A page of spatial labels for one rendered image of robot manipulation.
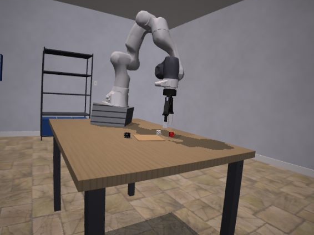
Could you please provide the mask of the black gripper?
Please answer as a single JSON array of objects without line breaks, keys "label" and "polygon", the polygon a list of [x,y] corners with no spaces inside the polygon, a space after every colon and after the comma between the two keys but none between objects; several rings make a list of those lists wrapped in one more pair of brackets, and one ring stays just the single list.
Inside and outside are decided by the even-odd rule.
[{"label": "black gripper", "polygon": [[172,96],[176,96],[175,89],[163,89],[163,95],[165,97],[164,111],[163,111],[163,128],[168,128],[168,125],[172,125],[173,119],[173,98]]}]

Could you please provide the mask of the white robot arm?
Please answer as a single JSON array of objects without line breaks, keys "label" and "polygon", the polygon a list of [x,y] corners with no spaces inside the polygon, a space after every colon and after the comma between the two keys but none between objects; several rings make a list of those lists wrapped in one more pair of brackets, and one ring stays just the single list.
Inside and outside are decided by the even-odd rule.
[{"label": "white robot arm", "polygon": [[139,49],[147,33],[153,35],[153,42],[157,47],[170,55],[155,67],[155,76],[162,79],[162,81],[156,82],[155,86],[176,89],[178,81],[184,76],[178,50],[171,39],[166,20],[162,17],[156,18],[147,11],[140,11],[135,21],[125,42],[127,53],[114,52],[111,54],[110,61],[115,70],[115,81],[112,91],[102,101],[107,105],[129,107],[130,76],[127,70],[137,70],[140,67]]}]

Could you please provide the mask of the tan square mat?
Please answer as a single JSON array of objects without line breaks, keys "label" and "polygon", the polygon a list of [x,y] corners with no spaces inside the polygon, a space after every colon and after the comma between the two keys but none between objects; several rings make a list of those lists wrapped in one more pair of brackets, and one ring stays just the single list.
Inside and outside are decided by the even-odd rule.
[{"label": "tan square mat", "polygon": [[133,135],[138,141],[165,141],[158,135]]}]

